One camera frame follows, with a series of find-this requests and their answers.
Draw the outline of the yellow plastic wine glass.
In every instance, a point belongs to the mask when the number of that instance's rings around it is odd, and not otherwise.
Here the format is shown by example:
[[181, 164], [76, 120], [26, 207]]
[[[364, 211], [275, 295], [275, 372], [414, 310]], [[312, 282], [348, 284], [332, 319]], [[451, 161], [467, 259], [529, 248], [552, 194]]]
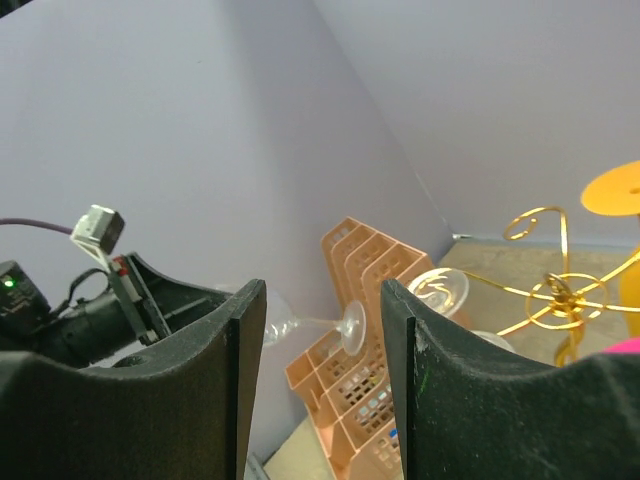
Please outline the yellow plastic wine glass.
[[[581, 203], [596, 215], [639, 219], [639, 161], [593, 179], [583, 190]], [[624, 307], [639, 308], [639, 262], [619, 275], [619, 301]]]

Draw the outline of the clear wine glass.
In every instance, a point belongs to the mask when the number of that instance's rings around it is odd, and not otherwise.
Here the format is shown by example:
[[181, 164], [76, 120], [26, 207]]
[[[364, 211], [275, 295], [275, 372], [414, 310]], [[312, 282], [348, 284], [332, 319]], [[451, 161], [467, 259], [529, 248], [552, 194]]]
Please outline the clear wine glass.
[[414, 278], [407, 289], [431, 310], [452, 319], [469, 293], [469, 280], [460, 270], [435, 268]]

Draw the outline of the orange plastic file organizer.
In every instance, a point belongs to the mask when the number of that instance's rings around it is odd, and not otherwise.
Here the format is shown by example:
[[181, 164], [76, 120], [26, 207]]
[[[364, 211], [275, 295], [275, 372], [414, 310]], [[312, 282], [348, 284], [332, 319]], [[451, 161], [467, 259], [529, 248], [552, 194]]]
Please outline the orange plastic file organizer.
[[[285, 370], [303, 401], [329, 469], [336, 479], [394, 479], [401, 473], [391, 384], [380, 317], [381, 284], [406, 288], [435, 269], [429, 255], [352, 217], [333, 227], [321, 247], [340, 306], [360, 301], [366, 309], [362, 350], [347, 355], [330, 331]], [[460, 311], [451, 319], [467, 328]]]

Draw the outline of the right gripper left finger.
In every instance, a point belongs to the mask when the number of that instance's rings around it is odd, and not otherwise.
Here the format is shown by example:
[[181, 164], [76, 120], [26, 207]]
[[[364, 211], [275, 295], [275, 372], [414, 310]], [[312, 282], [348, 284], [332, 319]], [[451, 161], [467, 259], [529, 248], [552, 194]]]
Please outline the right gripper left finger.
[[5, 479], [240, 479], [266, 319], [251, 280], [114, 368], [1, 357]]

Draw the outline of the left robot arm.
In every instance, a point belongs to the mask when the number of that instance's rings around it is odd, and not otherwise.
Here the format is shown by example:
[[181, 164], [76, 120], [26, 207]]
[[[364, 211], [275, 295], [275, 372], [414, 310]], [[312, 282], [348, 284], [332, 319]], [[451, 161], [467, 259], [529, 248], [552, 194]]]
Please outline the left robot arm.
[[135, 252], [91, 268], [52, 308], [15, 261], [1, 264], [1, 349], [85, 368], [138, 341], [150, 346], [214, 312], [229, 292], [179, 282]]

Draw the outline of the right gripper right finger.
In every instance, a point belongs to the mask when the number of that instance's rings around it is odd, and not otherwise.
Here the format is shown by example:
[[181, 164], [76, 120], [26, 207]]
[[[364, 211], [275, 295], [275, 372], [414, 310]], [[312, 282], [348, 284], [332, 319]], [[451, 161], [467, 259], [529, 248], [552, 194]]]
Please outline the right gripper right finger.
[[381, 318], [408, 479], [635, 479], [639, 358], [556, 368], [497, 347], [400, 282]]

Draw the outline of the small clear glass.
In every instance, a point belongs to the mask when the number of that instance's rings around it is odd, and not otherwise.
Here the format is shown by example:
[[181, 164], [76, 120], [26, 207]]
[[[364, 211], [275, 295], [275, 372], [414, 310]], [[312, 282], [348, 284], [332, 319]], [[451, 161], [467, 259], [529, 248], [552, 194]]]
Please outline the small clear glass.
[[511, 353], [515, 353], [515, 349], [512, 347], [512, 345], [506, 341], [504, 338], [502, 338], [501, 336], [495, 334], [495, 333], [491, 333], [491, 332], [486, 332], [486, 331], [479, 331], [479, 330], [473, 330], [473, 333], [482, 338], [483, 340], [498, 346], [504, 350], [507, 350]]

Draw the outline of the pink plastic wine glass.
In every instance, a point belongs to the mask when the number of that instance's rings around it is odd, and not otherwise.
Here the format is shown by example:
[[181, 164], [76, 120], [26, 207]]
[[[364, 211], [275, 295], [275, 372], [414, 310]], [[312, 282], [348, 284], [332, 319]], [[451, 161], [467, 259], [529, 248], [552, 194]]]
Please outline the pink plastic wine glass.
[[625, 341], [607, 347], [604, 350], [608, 354], [640, 354], [640, 338], [629, 338]]

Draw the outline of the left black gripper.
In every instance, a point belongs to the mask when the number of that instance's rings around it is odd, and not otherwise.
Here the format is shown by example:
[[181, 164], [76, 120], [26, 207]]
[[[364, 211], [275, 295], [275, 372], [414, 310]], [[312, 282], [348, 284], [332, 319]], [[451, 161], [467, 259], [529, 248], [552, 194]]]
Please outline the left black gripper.
[[136, 341], [152, 345], [232, 297], [161, 274], [135, 252], [115, 258], [103, 273], [103, 293], [60, 317], [59, 361], [66, 365], [97, 363]]

